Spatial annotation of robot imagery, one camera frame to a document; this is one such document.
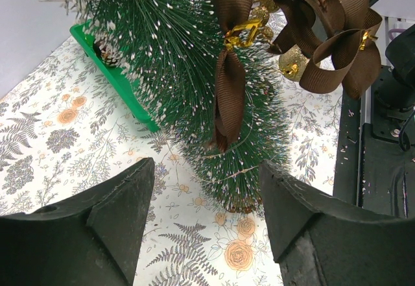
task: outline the gold ornament ball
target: gold ornament ball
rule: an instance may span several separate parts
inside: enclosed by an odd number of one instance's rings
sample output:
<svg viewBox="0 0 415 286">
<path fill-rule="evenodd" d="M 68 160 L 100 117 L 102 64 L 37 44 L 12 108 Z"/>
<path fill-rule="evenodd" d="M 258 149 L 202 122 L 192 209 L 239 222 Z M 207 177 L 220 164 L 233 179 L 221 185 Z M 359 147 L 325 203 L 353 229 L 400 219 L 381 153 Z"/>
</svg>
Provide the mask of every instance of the gold ornament ball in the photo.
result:
<svg viewBox="0 0 415 286">
<path fill-rule="evenodd" d="M 259 0 L 259 4 L 264 6 L 268 12 L 277 12 L 279 10 L 279 6 L 273 0 Z"/>
<path fill-rule="evenodd" d="M 284 77 L 293 82 L 299 82 L 308 61 L 309 59 L 302 54 L 301 49 L 296 45 L 279 57 L 278 66 Z"/>
<path fill-rule="evenodd" d="M 274 38 L 274 31 L 268 26 L 262 28 L 261 34 L 267 42 L 271 42 Z"/>
<path fill-rule="evenodd" d="M 270 19 L 270 13 L 264 6 L 257 6 L 251 11 L 253 19 L 260 19 L 262 25 L 266 25 Z"/>
</svg>

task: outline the pine cone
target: pine cone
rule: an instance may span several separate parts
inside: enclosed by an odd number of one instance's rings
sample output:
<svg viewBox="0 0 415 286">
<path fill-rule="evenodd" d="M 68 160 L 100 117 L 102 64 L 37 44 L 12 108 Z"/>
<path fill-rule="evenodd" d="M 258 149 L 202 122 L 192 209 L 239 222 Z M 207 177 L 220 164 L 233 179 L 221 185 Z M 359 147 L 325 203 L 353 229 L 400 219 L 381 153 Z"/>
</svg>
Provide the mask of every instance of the pine cone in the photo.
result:
<svg viewBox="0 0 415 286">
<path fill-rule="evenodd" d="M 115 67 L 117 65 L 118 60 L 111 55 L 111 51 L 109 51 L 101 41 L 95 42 L 92 45 L 92 48 L 98 58 L 100 58 L 107 67 Z"/>
</svg>

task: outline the brown ribbon bow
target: brown ribbon bow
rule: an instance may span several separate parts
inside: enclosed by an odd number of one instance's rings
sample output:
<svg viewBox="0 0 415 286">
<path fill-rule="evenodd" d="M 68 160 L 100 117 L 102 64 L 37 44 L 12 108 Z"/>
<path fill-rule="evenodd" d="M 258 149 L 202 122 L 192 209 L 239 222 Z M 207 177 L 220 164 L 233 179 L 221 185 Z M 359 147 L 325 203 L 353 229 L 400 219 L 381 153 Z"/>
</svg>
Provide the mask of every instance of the brown ribbon bow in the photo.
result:
<svg viewBox="0 0 415 286">
<path fill-rule="evenodd" d="M 239 35 L 239 32 L 230 32 L 248 20 L 253 1 L 213 0 L 225 36 Z M 231 143 L 238 140 L 244 113 L 245 70 L 233 49 L 224 47 L 220 52 L 215 81 L 213 142 L 221 152 L 225 152 Z"/>
<path fill-rule="evenodd" d="M 381 59 L 372 41 L 382 19 L 369 9 L 369 0 L 274 0 L 284 11 L 287 26 L 270 51 L 285 53 L 294 44 L 311 56 L 300 86 L 313 93 L 329 93 L 342 84 L 346 93 L 358 99 L 373 84 Z M 316 15 L 328 39 L 320 41 L 312 31 Z M 334 71 L 317 64 L 331 55 Z"/>
<path fill-rule="evenodd" d="M 215 83 L 215 129 L 213 143 L 221 152 L 238 140 L 243 122 L 245 70 L 226 38 L 238 36 L 236 26 L 246 23 L 254 0 L 213 0 L 225 48 L 220 52 Z M 340 84 L 358 99 L 379 75 L 381 59 L 375 43 L 379 14 L 369 9 L 369 0 L 274 0 L 287 18 L 269 49 L 282 54 L 297 45 L 310 62 L 300 86 L 313 93 L 329 93 Z M 312 27 L 318 17 L 328 39 L 321 41 Z M 331 56 L 334 71 L 317 65 Z"/>
</svg>

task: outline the floral printed paper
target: floral printed paper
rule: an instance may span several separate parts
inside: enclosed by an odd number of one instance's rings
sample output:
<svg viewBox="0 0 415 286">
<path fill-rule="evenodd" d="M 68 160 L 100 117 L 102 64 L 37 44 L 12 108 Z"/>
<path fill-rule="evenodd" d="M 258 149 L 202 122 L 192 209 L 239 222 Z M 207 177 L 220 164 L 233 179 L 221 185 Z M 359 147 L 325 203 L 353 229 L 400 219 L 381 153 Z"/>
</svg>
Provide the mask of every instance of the floral printed paper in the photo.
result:
<svg viewBox="0 0 415 286">
<path fill-rule="evenodd" d="M 330 194 L 341 89 L 313 95 L 283 77 L 281 87 L 292 174 Z M 135 285 L 282 285 L 264 220 L 215 211 L 169 138 L 132 117 L 74 39 L 1 100 L 0 133 L 0 214 L 30 213 L 151 157 L 156 181 Z"/>
</svg>

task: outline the white wall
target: white wall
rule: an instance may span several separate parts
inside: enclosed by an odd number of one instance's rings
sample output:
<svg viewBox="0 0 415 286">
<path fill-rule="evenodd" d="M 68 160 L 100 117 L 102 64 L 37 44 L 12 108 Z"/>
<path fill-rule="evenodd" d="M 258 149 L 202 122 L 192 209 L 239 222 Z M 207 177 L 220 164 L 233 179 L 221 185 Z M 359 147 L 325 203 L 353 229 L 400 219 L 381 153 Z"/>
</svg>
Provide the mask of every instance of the white wall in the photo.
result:
<svg viewBox="0 0 415 286">
<path fill-rule="evenodd" d="M 75 17 L 58 3 L 0 0 L 0 98 L 69 36 Z"/>
<path fill-rule="evenodd" d="M 379 0 L 373 9 L 381 16 L 415 20 L 415 0 Z"/>
</svg>

